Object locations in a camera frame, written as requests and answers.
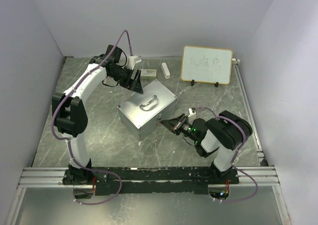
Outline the grey metal case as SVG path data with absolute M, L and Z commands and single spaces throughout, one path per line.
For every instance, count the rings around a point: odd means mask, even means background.
M 158 80 L 143 88 L 144 93 L 133 94 L 118 108 L 121 122 L 142 141 L 174 114 L 178 97 Z

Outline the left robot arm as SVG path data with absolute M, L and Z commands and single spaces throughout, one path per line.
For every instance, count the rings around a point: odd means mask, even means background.
M 130 91 L 142 94 L 141 71 L 134 70 L 141 57 L 125 57 L 125 64 L 119 65 L 124 52 L 109 45 L 106 53 L 94 56 L 81 77 L 63 93 L 52 96 L 51 131 L 61 133 L 69 152 L 69 165 L 62 183 L 64 185 L 86 185 L 93 179 L 91 159 L 87 153 L 84 131 L 88 124 L 85 103 L 96 87 L 110 77 L 117 84 Z

